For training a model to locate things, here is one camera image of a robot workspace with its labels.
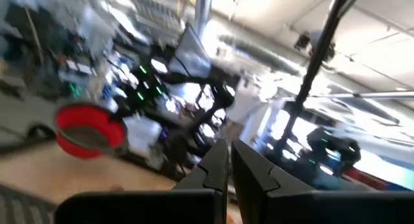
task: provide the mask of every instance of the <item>wooden surface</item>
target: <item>wooden surface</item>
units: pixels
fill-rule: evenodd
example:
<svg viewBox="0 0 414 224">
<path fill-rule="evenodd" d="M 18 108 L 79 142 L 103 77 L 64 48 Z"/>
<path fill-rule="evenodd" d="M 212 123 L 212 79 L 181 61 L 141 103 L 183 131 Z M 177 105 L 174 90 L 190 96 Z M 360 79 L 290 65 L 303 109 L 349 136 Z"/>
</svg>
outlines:
<svg viewBox="0 0 414 224">
<path fill-rule="evenodd" d="M 175 182 L 143 168 L 109 157 L 76 159 L 56 144 L 0 158 L 0 183 L 54 203 L 86 191 L 169 190 Z M 235 206 L 229 206 L 235 223 L 241 223 Z"/>
</svg>

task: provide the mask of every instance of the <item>black metal pole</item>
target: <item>black metal pole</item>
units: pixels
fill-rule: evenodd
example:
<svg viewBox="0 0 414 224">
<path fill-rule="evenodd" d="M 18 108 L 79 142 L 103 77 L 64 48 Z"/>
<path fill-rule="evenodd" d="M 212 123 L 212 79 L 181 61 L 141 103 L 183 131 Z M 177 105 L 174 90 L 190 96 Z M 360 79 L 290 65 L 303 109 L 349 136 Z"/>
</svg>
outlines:
<svg viewBox="0 0 414 224">
<path fill-rule="evenodd" d="M 310 59 L 308 71 L 303 79 L 302 86 L 300 88 L 299 94 L 296 97 L 296 101 L 291 109 L 290 118 L 287 122 L 285 131 L 282 137 L 279 139 L 276 147 L 274 148 L 276 159 L 280 159 L 281 152 L 285 148 L 287 139 L 292 134 L 292 128 L 295 124 L 296 119 L 303 110 L 303 103 L 305 102 L 309 91 L 312 87 L 313 80 L 315 79 L 322 60 L 327 52 L 329 44 L 332 41 L 335 30 L 338 27 L 338 24 L 343 16 L 342 7 L 347 2 L 347 0 L 332 0 L 331 9 L 329 10 L 329 15 L 326 20 L 325 26 L 321 34 L 321 38 L 318 41 L 316 46 L 315 53 Z"/>
</svg>

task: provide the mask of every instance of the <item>wooden floor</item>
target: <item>wooden floor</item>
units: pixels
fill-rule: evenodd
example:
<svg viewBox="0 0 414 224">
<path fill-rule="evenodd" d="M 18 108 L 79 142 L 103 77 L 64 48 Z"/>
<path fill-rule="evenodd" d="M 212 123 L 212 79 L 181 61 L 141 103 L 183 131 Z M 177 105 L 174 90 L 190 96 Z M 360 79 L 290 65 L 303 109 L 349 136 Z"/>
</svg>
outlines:
<svg viewBox="0 0 414 224">
<path fill-rule="evenodd" d="M 118 159 L 75 159 L 56 144 L 44 145 L 0 159 L 0 183 L 60 203 L 86 191 L 107 191 L 114 185 L 125 190 L 168 190 L 175 182 Z M 237 207 L 229 206 L 235 223 Z"/>
</svg>

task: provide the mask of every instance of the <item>green led light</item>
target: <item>green led light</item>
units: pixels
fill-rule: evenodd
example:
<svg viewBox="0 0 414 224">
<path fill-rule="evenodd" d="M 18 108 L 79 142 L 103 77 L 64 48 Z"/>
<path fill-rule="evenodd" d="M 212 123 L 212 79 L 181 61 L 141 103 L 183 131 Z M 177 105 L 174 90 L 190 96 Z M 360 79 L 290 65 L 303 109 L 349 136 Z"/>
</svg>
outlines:
<svg viewBox="0 0 414 224">
<path fill-rule="evenodd" d="M 144 100 L 144 97 L 141 95 L 141 93 L 137 93 L 138 97 L 140 97 L 141 100 Z"/>
<path fill-rule="evenodd" d="M 162 91 L 159 87 L 157 87 L 157 91 L 158 91 L 158 93 L 160 93 L 160 95 L 162 95 Z"/>
<path fill-rule="evenodd" d="M 143 66 L 141 66 L 141 65 L 140 65 L 140 69 L 141 69 L 141 71 L 142 71 L 143 73 L 145 73 L 145 74 L 147 73 L 147 71 L 146 71 L 146 70 L 143 68 Z"/>
</svg>

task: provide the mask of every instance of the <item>red bowl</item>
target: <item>red bowl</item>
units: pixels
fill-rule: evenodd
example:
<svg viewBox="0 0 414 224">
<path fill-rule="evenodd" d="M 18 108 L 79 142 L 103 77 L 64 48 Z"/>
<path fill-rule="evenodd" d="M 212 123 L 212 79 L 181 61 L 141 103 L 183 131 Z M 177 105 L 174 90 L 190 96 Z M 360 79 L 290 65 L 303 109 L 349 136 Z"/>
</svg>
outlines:
<svg viewBox="0 0 414 224">
<path fill-rule="evenodd" d="M 127 146 L 127 128 L 121 122 L 110 121 L 111 111 L 96 104 L 77 103 L 61 107 L 56 113 L 56 125 L 59 129 L 76 126 L 90 126 L 106 136 L 108 144 L 114 148 Z M 88 150 L 58 133 L 57 142 L 63 151 L 81 159 L 92 159 L 101 156 L 100 150 Z"/>
</svg>

